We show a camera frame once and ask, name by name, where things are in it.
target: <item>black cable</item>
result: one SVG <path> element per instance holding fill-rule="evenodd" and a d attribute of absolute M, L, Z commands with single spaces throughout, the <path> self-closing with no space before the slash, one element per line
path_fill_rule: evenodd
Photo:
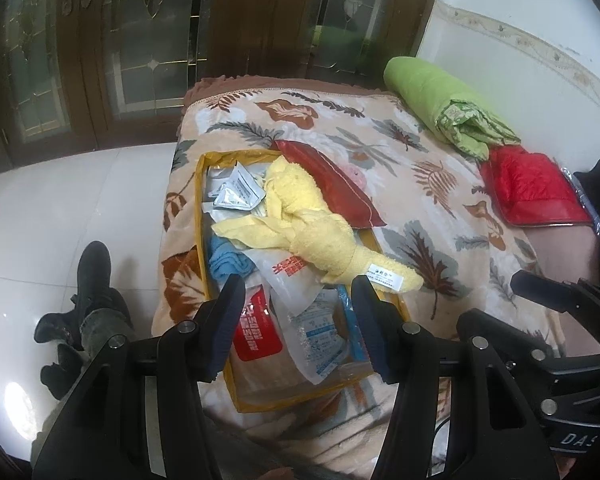
<path fill-rule="evenodd" d="M 442 428 L 442 426 L 444 426 L 450 420 L 451 420 L 451 415 L 445 417 L 445 420 L 443 420 L 442 422 L 440 422 L 440 424 L 438 424 L 438 426 L 436 428 L 436 431 L 433 432 L 433 442 L 436 441 L 436 435 L 438 434 L 438 432 L 440 431 L 440 429 Z M 431 471 L 433 469 L 433 463 L 432 462 L 433 462 L 433 456 L 429 460 L 429 472 L 427 473 L 427 477 L 431 476 Z"/>

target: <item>floral blanket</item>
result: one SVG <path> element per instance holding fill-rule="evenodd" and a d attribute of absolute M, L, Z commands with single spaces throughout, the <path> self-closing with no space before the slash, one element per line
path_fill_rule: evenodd
<path fill-rule="evenodd" d="M 204 98 L 194 97 L 182 121 L 164 209 L 154 335 L 193 316 L 204 300 L 192 185 L 200 155 L 269 148 L 275 139 L 291 139 L 323 152 L 371 197 L 387 224 L 374 229 L 382 250 L 424 278 L 420 291 L 404 295 L 413 320 L 436 336 L 456 338 L 458 315 L 480 308 L 561 348 L 557 314 L 510 290 L 514 272 L 537 266 L 525 234 L 498 218 L 476 164 L 437 142 L 398 98 L 351 87 L 311 90 L 308 82 L 293 88 L 285 88 L 284 80 L 268 88 L 234 83 L 229 91 L 207 88 Z M 371 376 L 291 409 L 250 414 L 235 411 L 222 375 L 200 390 L 210 416 L 248 436 L 368 478 L 397 386 Z M 441 380 L 439 418 L 448 413 L 449 397 L 448 382 Z M 435 451 L 443 455 L 442 441 Z"/>

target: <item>knotted yellow towel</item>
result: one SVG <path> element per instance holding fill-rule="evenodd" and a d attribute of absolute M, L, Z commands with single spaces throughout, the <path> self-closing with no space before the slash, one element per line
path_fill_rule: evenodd
<path fill-rule="evenodd" d="M 224 220 L 214 224 L 213 231 L 251 248 L 279 248 L 296 254 L 326 272 L 323 283 L 350 285 L 375 264 L 403 277 L 400 292 L 422 286 L 415 270 L 358 245 L 347 221 L 329 211 L 315 181 L 300 165 L 277 158 L 267 170 L 265 190 L 267 216 Z"/>

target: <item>red package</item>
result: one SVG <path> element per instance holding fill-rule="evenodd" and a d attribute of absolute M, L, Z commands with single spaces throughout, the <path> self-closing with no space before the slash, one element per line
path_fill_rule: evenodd
<path fill-rule="evenodd" d="M 277 140 L 276 145 L 286 160 L 299 164 L 314 178 L 329 209 L 342 215 L 351 227 L 368 229 L 386 225 L 369 197 L 318 150 L 295 140 Z"/>
<path fill-rule="evenodd" d="M 521 146 L 491 148 L 480 174 L 512 225 L 591 224 L 560 169 L 542 153 L 528 153 Z"/>
<path fill-rule="evenodd" d="M 268 357 L 282 350 L 282 341 L 271 319 L 262 285 L 247 290 L 240 325 L 234 335 L 234 347 L 242 361 Z"/>

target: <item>rolled green quilt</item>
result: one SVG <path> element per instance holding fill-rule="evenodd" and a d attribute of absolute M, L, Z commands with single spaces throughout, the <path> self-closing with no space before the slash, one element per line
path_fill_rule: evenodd
<path fill-rule="evenodd" d="M 384 82 L 401 95 L 436 138 L 478 160 L 488 160 L 490 144 L 520 143 L 480 94 L 433 63 L 394 57 L 384 69 Z"/>

